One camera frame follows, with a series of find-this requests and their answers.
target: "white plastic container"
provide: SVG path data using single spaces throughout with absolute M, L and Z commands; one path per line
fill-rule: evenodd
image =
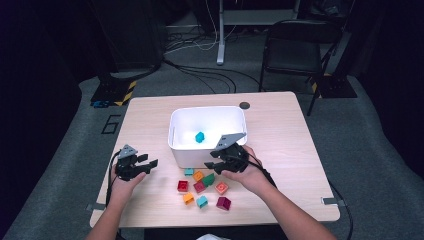
M 199 132 L 205 136 L 200 143 L 196 141 Z M 222 161 L 210 155 L 221 136 L 234 133 L 246 133 L 237 141 L 246 144 L 246 121 L 240 107 L 181 108 L 171 115 L 168 144 L 180 168 L 206 168 L 205 162 Z

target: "desk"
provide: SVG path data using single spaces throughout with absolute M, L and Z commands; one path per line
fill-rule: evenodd
M 230 211 L 215 206 L 219 194 L 208 187 L 195 198 L 204 195 L 209 204 L 199 208 L 185 205 L 177 191 L 184 176 L 168 146 L 168 128 L 174 110 L 199 106 L 238 106 L 249 102 L 245 110 L 248 140 L 271 173 L 277 187 L 288 198 L 318 221 L 336 221 L 340 212 L 336 206 L 323 205 L 321 197 L 333 197 L 321 161 L 316 152 L 296 96 L 291 92 L 244 93 L 134 98 L 129 103 L 114 153 L 125 144 L 148 153 L 149 159 L 159 159 L 143 182 L 134 190 L 127 204 L 120 227 L 200 227 L 249 224 L 272 224 L 276 220 L 267 206 L 241 184 L 217 175 L 213 186 L 225 181 L 229 190 L 224 194 L 232 201 Z M 202 169 L 204 174 L 211 170 Z M 105 203 L 107 172 L 97 199 Z M 94 226 L 102 211 L 94 210 L 90 225 Z
M 219 0 L 219 48 L 216 64 L 224 64 L 224 25 L 272 25 L 285 19 L 297 18 L 300 0 L 293 9 L 278 10 L 228 10 L 224 12 L 223 0 Z

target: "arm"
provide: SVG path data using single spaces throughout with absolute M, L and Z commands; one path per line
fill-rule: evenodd
M 115 240 L 119 221 L 121 220 L 121 214 L 124 211 L 125 205 L 131 198 L 135 186 L 137 186 L 137 184 L 139 184 L 146 176 L 146 173 L 143 172 L 126 182 L 116 178 L 114 169 L 112 170 L 111 178 L 115 180 L 112 185 L 112 194 L 110 196 L 109 205 L 86 237 L 87 240 Z
M 243 148 L 255 156 L 251 148 Z M 222 175 L 240 182 L 247 190 L 260 197 L 289 239 L 336 239 L 321 223 L 272 186 L 256 167 L 249 165 L 243 173 L 222 171 Z

